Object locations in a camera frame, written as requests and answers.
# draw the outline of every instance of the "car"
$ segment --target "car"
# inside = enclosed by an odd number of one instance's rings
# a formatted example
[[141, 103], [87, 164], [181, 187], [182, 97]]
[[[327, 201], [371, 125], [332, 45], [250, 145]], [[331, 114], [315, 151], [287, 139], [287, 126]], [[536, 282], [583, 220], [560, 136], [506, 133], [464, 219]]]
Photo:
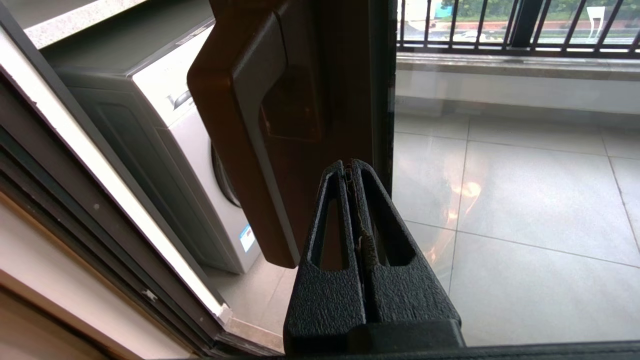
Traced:
[[[478, 36], [478, 32], [477, 31], [465, 31], [462, 34], [456, 34], [453, 35], [453, 41], [459, 41], [459, 42], [475, 42], [476, 38]], [[480, 42], [485, 42], [487, 41], [487, 37], [485, 34], [480, 33]]]

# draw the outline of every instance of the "brown window handle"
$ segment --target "brown window handle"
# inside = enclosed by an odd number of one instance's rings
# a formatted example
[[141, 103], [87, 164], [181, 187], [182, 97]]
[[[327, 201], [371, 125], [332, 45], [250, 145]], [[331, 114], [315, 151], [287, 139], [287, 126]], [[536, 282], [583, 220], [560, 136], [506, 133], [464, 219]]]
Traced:
[[233, 2], [187, 76], [265, 258], [290, 268], [300, 255], [265, 136], [318, 142], [323, 135], [306, 10], [306, 0]]

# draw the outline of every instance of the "balcony railing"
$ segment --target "balcony railing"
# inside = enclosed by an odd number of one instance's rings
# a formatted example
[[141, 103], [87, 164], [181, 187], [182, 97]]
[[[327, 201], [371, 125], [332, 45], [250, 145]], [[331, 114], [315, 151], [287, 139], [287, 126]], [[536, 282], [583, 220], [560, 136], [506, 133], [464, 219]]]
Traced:
[[640, 58], [640, 0], [399, 0], [399, 52]]

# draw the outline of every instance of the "tile grout line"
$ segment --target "tile grout line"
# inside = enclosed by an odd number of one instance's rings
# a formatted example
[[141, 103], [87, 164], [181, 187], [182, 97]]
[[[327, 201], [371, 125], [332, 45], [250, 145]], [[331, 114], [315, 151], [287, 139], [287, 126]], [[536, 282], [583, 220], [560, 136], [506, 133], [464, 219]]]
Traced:
[[438, 229], [443, 229], [443, 230], [449, 230], [449, 231], [455, 231], [456, 232], [456, 238], [457, 238], [457, 233], [463, 233], [463, 234], [468, 234], [468, 235], [474, 235], [474, 236], [480, 236], [482, 238], [488, 238], [488, 239], [492, 239], [492, 240], [498, 240], [498, 241], [504, 241], [504, 242], [508, 242], [508, 243], [513, 243], [516, 245], [522, 245], [522, 246], [527, 246], [527, 247], [534, 247], [536, 249], [541, 249], [541, 250], [549, 250], [549, 251], [553, 251], [553, 252], [559, 252], [561, 254], [567, 254], [567, 255], [573, 255], [573, 256], [578, 256], [580, 258], [587, 258], [587, 259], [592, 259], [592, 260], [598, 260], [598, 261], [604, 261], [606, 263], [612, 263], [612, 264], [617, 264], [617, 265], [623, 265], [623, 266], [629, 266], [632, 268], [637, 268], [640, 269], [640, 266], [635, 266], [635, 265], [630, 265], [630, 264], [624, 264], [624, 263], [619, 263], [617, 261], [612, 261], [612, 260], [606, 260], [606, 259], [598, 259], [598, 258], [594, 258], [593, 256], [587, 256], [587, 255], [582, 255], [582, 254], [576, 254], [573, 252], [568, 252], [568, 251], [563, 251], [563, 250], [557, 250], [557, 249], [550, 249], [548, 247], [542, 247], [542, 246], [538, 246], [538, 245], [532, 245], [532, 244], [526, 244], [526, 243], [519, 243], [517, 241], [513, 241], [513, 240], [505, 240], [505, 239], [501, 239], [501, 238], [496, 238], [494, 236], [489, 236], [489, 235], [482, 235], [482, 234], [476, 234], [476, 233], [470, 233], [468, 231], [463, 231], [463, 230], [453, 230], [453, 229], [448, 229], [446, 227], [442, 227], [442, 226], [437, 226], [437, 225], [429, 225], [429, 224], [423, 224], [421, 222], [417, 222], [417, 221], [412, 221], [412, 220], [404, 220], [405, 222], [412, 222], [414, 224], [419, 224], [419, 225], [424, 225], [424, 226], [431, 226], [431, 227], [437, 227]]
[[271, 296], [269, 297], [269, 301], [267, 301], [267, 306], [264, 308], [264, 312], [262, 313], [262, 315], [260, 315], [260, 320], [258, 320], [258, 324], [262, 324], [262, 321], [264, 320], [264, 315], [267, 314], [267, 310], [269, 309], [269, 305], [271, 304], [271, 301], [273, 300], [273, 297], [276, 295], [276, 290], [280, 286], [280, 283], [282, 282], [282, 278], [284, 277], [284, 273], [285, 272], [286, 272], [286, 270], [282, 272], [282, 275], [280, 276], [280, 280], [278, 280], [278, 284], [276, 284], [276, 287], [273, 289], [273, 293], [271, 293]]
[[449, 289], [447, 294], [451, 296], [451, 282], [453, 280], [453, 262], [456, 259], [456, 244], [458, 242], [458, 224], [460, 223], [460, 206], [462, 205], [462, 187], [465, 185], [465, 169], [467, 168], [467, 152], [469, 151], [469, 133], [471, 121], [467, 121], [467, 141], [465, 141], [465, 158], [462, 161], [462, 179], [460, 181], [460, 198], [458, 199], [458, 217], [456, 218], [456, 233], [453, 236], [453, 254], [451, 255], [451, 273], [449, 273]]
[[[449, 136], [439, 136], [439, 135], [425, 135], [425, 134], [416, 134], [416, 133], [407, 133], [405, 131], [395, 131], [396, 133], [399, 134], [406, 134], [406, 135], [416, 135], [416, 136], [425, 136], [425, 137], [432, 137], [432, 138], [442, 138], [442, 139], [450, 139], [450, 140], [464, 140], [461, 138], [451, 138]], [[546, 149], [544, 147], [535, 147], [535, 146], [522, 146], [522, 145], [513, 145], [510, 143], [499, 143], [499, 142], [486, 142], [486, 141], [482, 141], [482, 140], [472, 140], [468, 138], [468, 130], [467, 130], [467, 141], [468, 142], [479, 142], [479, 143], [490, 143], [492, 145], [503, 145], [503, 146], [511, 146], [511, 147], [521, 147], [523, 149], [536, 149], [536, 150], [546, 150], [546, 151], [559, 151], [559, 152], [568, 152], [569, 154], [581, 154], [581, 155], [593, 155], [593, 156], [607, 156], [607, 155], [601, 155], [601, 154], [591, 154], [589, 152], [579, 152], [579, 151], [569, 151], [569, 150], [558, 150], [558, 149]]]
[[611, 156], [611, 155], [609, 155], [609, 158], [612, 158], [612, 159], [624, 159], [624, 160], [640, 161], [640, 159], [639, 159], [639, 158], [626, 158], [626, 157], [624, 157], [624, 156]]
[[405, 134], [405, 135], [417, 135], [417, 136], [425, 136], [428, 138], [441, 138], [441, 139], [450, 139], [450, 140], [461, 140], [461, 141], [465, 141], [466, 139], [462, 139], [462, 138], [452, 138], [450, 136], [440, 136], [440, 135], [425, 135], [425, 134], [415, 134], [415, 133], [407, 133], [406, 131], [394, 131], [395, 133], [399, 133], [399, 134]]
[[625, 199], [622, 197], [622, 189], [620, 188], [620, 184], [618, 182], [618, 176], [616, 175], [616, 170], [613, 168], [613, 162], [611, 161], [611, 156], [609, 156], [609, 151], [607, 150], [607, 143], [605, 143], [604, 141], [604, 134], [602, 133], [602, 128], [600, 128], [600, 138], [602, 139], [602, 145], [604, 146], [604, 151], [607, 153], [607, 159], [609, 160], [611, 173], [613, 174], [613, 179], [616, 182], [616, 187], [618, 188], [618, 194], [620, 195], [620, 201], [622, 202], [622, 207], [625, 209], [625, 215], [627, 216], [627, 222], [629, 223], [631, 234], [634, 236], [634, 240], [636, 241], [636, 247], [638, 248], [638, 254], [640, 254], [640, 243], [638, 242], [638, 237], [636, 236], [636, 231], [634, 230], [634, 226], [633, 224], [631, 224], [631, 218], [629, 217], [627, 204], [625, 204]]

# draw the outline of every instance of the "textured black plastic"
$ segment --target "textured black plastic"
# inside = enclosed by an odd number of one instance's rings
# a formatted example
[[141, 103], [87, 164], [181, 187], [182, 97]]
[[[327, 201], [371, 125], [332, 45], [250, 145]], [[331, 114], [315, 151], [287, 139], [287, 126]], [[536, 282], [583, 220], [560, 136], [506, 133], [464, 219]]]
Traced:
[[[362, 273], [367, 322], [415, 322], [456, 320], [460, 316], [446, 291], [407, 230], [375, 171], [353, 160], [351, 180], [355, 188], [355, 217], [362, 244]], [[395, 251], [394, 261], [405, 265], [381, 265], [370, 215], [382, 242]]]
[[[286, 360], [290, 357], [263, 357]], [[637, 360], [640, 341], [447, 348], [378, 354], [305, 356], [305, 360]]]
[[[342, 220], [341, 241], [348, 266], [326, 271], [314, 264], [321, 256], [328, 204], [337, 200]], [[284, 347], [288, 355], [339, 353], [347, 350], [347, 333], [365, 323], [362, 291], [353, 248], [344, 168], [338, 161], [323, 174], [303, 257], [293, 286], [284, 323]]]
[[352, 354], [432, 351], [465, 346], [455, 320], [368, 323], [352, 329], [348, 343]]
[[[346, 266], [327, 271], [319, 264], [333, 199], [342, 254], [325, 256], [341, 255]], [[360, 160], [328, 167], [285, 319], [286, 354], [461, 348], [460, 323], [373, 168]]]

